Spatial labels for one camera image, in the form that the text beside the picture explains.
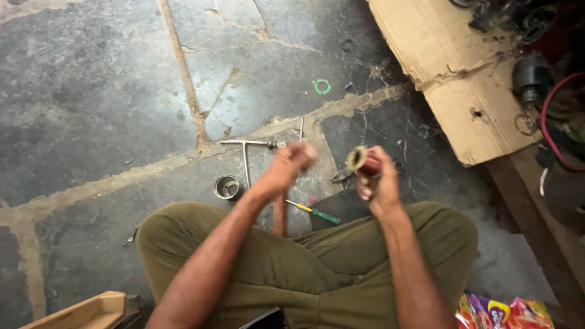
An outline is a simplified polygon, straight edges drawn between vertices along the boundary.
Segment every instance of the forearm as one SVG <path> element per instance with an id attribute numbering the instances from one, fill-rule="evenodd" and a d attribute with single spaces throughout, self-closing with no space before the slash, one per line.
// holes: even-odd
<path id="1" fill-rule="evenodd" d="M 201 326 L 215 307 L 233 260 L 266 202 L 254 188 L 244 194 L 171 281 L 147 328 Z"/>
<path id="2" fill-rule="evenodd" d="M 402 204 L 380 219 L 392 268 L 401 328 L 457 328 L 426 267 L 417 234 Z"/>

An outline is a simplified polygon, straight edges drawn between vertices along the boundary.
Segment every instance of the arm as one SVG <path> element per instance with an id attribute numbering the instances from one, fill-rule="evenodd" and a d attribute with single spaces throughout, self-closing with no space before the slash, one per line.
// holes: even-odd
<path id="1" fill-rule="evenodd" d="M 199 328 L 214 309 L 232 263 L 256 217 L 275 196 L 288 190 L 297 172 L 315 159 L 306 143 L 276 154 L 270 168 L 210 233 L 169 284 L 146 328 Z"/>
<path id="2" fill-rule="evenodd" d="M 445 307 L 426 267 L 417 233 L 398 197 L 398 174 L 392 159 L 379 146 L 374 151 L 382 166 L 376 193 L 372 189 L 374 182 L 361 174 L 357 190 L 364 201 L 370 201 L 386 240 L 400 327 L 457 328 L 454 314 Z"/>

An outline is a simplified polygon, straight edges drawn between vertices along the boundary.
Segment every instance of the wooden hammer handle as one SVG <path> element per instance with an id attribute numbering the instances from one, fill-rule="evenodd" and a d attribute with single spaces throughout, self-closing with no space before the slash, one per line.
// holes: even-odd
<path id="1" fill-rule="evenodd" d="M 287 235 L 287 200 L 288 193 L 283 193 L 274 201 L 274 220 L 272 223 L 272 233 L 281 237 Z"/>

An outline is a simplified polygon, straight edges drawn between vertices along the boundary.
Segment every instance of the knee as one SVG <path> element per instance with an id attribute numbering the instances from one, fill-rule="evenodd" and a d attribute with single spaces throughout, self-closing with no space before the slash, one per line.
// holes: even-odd
<path id="1" fill-rule="evenodd" d="M 409 215 L 417 232 L 432 231 L 437 237 L 449 238 L 464 247 L 477 250 L 477 227 L 466 214 L 434 201 L 420 202 L 408 207 L 412 207 L 413 214 L 409 211 Z"/>
<path id="2" fill-rule="evenodd" d="M 146 250 L 171 241 L 203 241 L 227 211 L 203 203 L 167 205 L 146 217 L 138 227 L 136 246 Z"/>

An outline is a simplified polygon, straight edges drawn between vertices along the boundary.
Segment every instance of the cardboard sheet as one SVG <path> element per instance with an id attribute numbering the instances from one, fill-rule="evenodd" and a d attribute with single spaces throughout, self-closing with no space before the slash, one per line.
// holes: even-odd
<path id="1" fill-rule="evenodd" d="M 471 11 L 448 0 L 369 0 L 370 9 L 402 70 L 425 94 L 455 155 L 472 166 L 510 154 L 542 138 L 515 126 L 523 113 L 511 74 L 514 36 L 476 32 Z M 524 131 L 524 120 L 518 119 Z"/>

